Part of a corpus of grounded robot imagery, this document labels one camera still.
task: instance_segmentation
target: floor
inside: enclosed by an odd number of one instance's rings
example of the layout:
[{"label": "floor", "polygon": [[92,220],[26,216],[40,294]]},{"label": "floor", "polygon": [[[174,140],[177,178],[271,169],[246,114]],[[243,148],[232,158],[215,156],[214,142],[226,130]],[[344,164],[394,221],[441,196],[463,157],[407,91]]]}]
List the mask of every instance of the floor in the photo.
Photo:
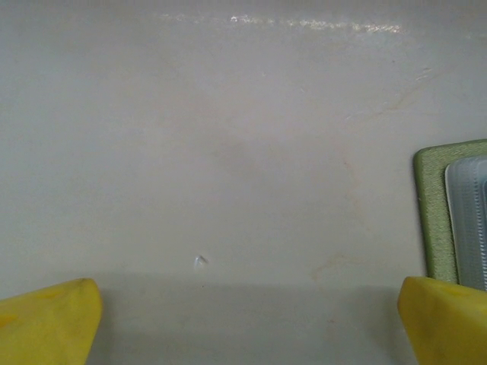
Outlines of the floor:
[{"label": "floor", "polygon": [[412,155],[487,138],[487,2],[4,0],[0,49],[0,296],[95,278],[89,365],[415,363]]}]

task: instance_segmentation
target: white wall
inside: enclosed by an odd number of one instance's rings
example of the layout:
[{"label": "white wall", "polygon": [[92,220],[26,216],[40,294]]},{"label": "white wall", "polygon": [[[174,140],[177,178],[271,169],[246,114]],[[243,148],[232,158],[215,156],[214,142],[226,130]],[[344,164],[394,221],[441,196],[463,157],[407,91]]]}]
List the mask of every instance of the white wall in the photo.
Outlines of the white wall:
[{"label": "white wall", "polygon": [[1,296],[95,278],[90,365],[414,363],[411,158],[487,137],[487,3],[80,3],[0,5]]}]

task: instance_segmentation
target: white surface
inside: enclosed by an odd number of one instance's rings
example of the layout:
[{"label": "white surface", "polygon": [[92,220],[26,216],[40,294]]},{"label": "white surface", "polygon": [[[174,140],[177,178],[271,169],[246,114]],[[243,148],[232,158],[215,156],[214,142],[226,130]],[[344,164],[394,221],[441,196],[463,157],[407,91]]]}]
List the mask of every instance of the white surface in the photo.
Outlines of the white surface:
[{"label": "white surface", "polygon": [[411,158],[487,137],[486,3],[103,3],[0,5],[2,297],[97,279],[90,365],[414,363]]}]

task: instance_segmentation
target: yellow object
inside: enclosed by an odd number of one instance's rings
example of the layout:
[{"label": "yellow object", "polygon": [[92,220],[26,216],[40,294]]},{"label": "yellow object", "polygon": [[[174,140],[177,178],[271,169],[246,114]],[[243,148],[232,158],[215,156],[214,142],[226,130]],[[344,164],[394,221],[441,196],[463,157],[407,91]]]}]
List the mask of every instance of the yellow object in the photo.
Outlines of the yellow object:
[{"label": "yellow object", "polygon": [[406,278],[399,314],[420,365],[487,363],[487,293]]},{"label": "yellow object", "polygon": [[101,310],[100,291],[91,279],[0,301],[0,364],[84,364]]}]

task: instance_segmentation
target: yellow plastic part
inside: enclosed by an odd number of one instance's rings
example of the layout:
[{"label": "yellow plastic part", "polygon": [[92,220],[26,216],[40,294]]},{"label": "yellow plastic part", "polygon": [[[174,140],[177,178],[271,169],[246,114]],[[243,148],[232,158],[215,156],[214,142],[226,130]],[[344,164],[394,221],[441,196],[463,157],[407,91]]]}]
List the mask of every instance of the yellow plastic part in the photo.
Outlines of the yellow plastic part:
[{"label": "yellow plastic part", "polygon": [[82,365],[102,311],[91,279],[0,301],[0,364]]},{"label": "yellow plastic part", "polygon": [[487,293],[406,278],[399,314],[420,365],[487,363]]}]

